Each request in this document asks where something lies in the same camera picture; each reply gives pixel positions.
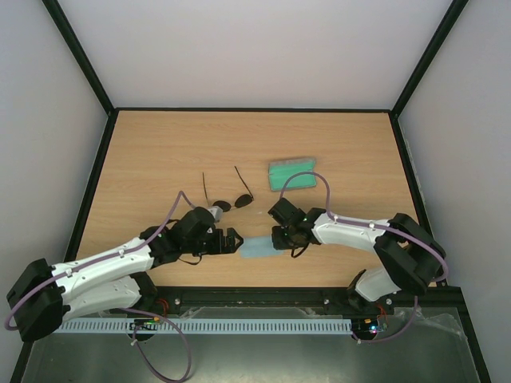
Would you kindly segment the black round sunglasses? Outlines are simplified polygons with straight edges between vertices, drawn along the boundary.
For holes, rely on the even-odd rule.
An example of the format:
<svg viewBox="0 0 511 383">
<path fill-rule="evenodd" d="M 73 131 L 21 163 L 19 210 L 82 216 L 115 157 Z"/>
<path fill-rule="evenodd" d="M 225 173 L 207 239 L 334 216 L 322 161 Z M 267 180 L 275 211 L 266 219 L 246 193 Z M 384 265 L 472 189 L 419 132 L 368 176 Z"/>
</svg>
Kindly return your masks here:
<svg viewBox="0 0 511 383">
<path fill-rule="evenodd" d="M 236 178 L 239 184 L 242 186 L 242 190 L 237 193 L 230 195 L 223 193 L 216 193 L 213 197 L 210 196 L 208 187 L 208 177 L 205 172 L 201 173 L 201 183 L 204 194 L 204 201 L 208 207 L 218 207 L 222 212 L 229 212 L 239 210 L 250 206 L 255 202 L 255 196 L 249 187 L 248 183 L 241 174 L 240 168 L 236 165 L 233 166 Z"/>
</svg>

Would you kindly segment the blue cleaning cloth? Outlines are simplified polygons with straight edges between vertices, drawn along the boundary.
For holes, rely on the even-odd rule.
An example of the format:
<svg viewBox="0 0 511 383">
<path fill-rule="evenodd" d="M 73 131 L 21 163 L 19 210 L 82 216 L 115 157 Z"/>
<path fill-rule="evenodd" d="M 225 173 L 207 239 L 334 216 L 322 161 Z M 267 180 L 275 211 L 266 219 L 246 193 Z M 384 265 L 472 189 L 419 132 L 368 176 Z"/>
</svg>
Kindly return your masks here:
<svg viewBox="0 0 511 383">
<path fill-rule="evenodd" d="M 245 238 L 239 252 L 243 259 L 266 258 L 284 253 L 274 248 L 270 235 Z"/>
</svg>

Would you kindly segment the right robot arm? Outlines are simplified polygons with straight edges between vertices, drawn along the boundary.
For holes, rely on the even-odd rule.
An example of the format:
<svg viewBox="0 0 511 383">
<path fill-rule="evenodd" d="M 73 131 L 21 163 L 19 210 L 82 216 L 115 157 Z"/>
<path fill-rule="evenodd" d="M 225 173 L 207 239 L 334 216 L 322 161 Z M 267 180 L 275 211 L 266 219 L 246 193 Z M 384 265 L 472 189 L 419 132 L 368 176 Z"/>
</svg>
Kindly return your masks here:
<svg viewBox="0 0 511 383">
<path fill-rule="evenodd" d="M 268 214 L 276 221 L 273 247 L 289 250 L 293 258 L 311 245 L 340 245 L 378 256 L 381 266 L 361 270 L 347 287 L 346 304 L 360 314 L 399 291 L 422 296 L 439 271 L 447 272 L 443 248 L 403 213 L 388 220 L 355 219 L 317 207 L 305 212 L 282 197 Z"/>
</svg>

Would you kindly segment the grey felt glasses case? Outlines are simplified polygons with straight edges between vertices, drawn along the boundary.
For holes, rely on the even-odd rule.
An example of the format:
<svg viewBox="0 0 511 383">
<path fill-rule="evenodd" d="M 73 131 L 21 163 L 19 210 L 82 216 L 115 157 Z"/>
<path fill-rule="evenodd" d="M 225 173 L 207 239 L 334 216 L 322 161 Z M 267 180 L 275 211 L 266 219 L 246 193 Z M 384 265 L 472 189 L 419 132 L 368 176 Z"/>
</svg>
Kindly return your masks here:
<svg viewBox="0 0 511 383">
<path fill-rule="evenodd" d="M 272 161 L 268 165 L 268 179 L 272 192 L 280 192 L 288 181 L 287 190 L 314 188 L 315 177 L 310 174 L 315 168 L 314 157 Z"/>
</svg>

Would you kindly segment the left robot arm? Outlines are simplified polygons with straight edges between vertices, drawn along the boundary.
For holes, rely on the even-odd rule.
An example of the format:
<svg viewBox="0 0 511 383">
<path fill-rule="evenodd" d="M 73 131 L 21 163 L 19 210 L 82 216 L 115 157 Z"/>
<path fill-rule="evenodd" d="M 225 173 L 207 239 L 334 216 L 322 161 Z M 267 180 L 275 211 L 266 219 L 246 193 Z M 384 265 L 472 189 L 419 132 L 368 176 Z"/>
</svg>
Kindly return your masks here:
<svg viewBox="0 0 511 383">
<path fill-rule="evenodd" d="M 216 227 L 217 208 L 195 207 L 181 219 L 167 219 L 109 251 L 67 263 L 31 262 L 7 293 L 4 321 L 24 342 L 35 342 L 63 322 L 102 310 L 147 308 L 156 288 L 149 270 L 182 255 L 230 255 L 244 239 L 229 227 Z"/>
</svg>

